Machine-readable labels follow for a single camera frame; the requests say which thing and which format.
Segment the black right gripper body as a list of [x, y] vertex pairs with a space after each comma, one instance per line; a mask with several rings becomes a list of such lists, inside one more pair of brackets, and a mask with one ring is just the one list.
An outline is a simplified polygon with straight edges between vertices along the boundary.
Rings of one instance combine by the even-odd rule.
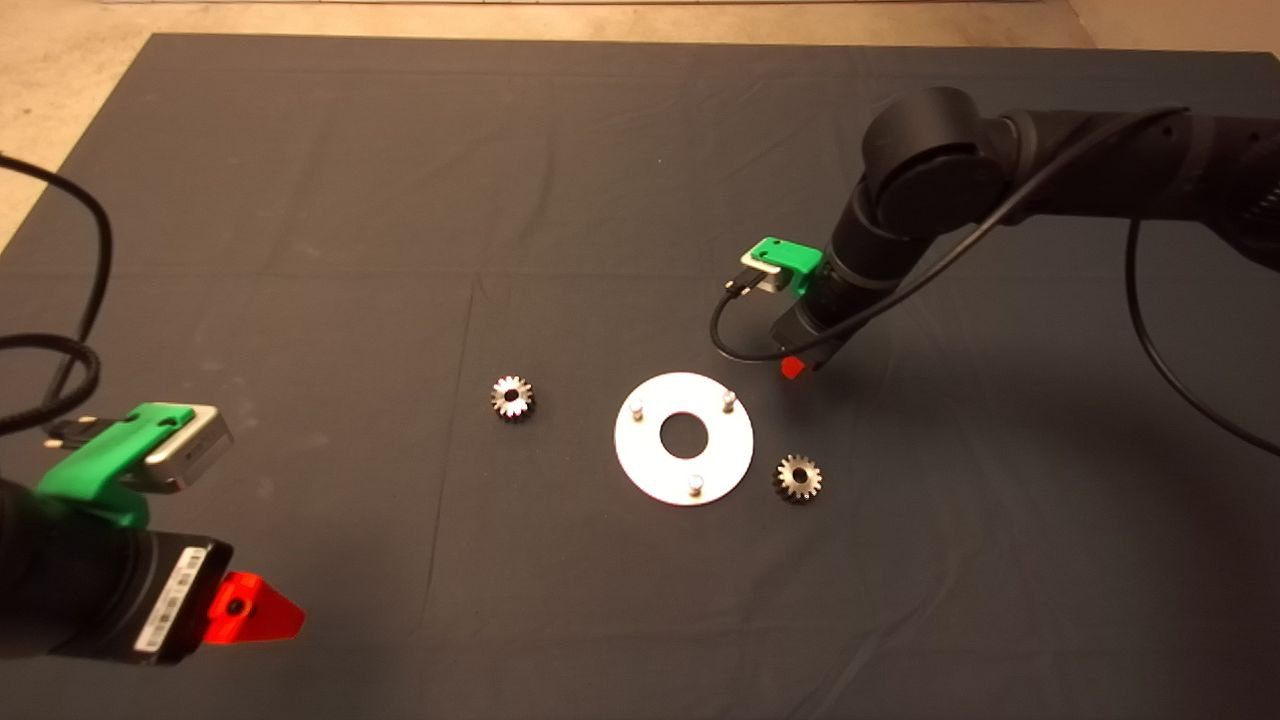
[[785, 350], [788, 357], [803, 363], [806, 372], [818, 372], [835, 359], [861, 327], [856, 325], [854, 331], [846, 331], [833, 340], [826, 340], [808, 350], [797, 351], [797, 346], [832, 331], [838, 323], [856, 315], [860, 310], [860, 299], [836, 299], [835, 296], [806, 293], [774, 320], [771, 327], [771, 338], [778, 350]]

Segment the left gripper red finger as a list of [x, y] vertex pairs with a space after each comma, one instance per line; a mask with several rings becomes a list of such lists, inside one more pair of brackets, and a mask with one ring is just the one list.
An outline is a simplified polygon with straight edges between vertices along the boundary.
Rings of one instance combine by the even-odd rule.
[[289, 641], [306, 612], [260, 575], [229, 571], [207, 609], [207, 644]]

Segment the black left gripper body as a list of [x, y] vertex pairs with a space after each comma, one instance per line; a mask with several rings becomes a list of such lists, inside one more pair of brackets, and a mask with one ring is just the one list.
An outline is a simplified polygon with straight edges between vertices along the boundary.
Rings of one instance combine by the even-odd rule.
[[178, 664], [204, 642], [234, 546], [210, 536], [142, 530], [132, 550], [123, 594], [108, 615], [106, 657]]

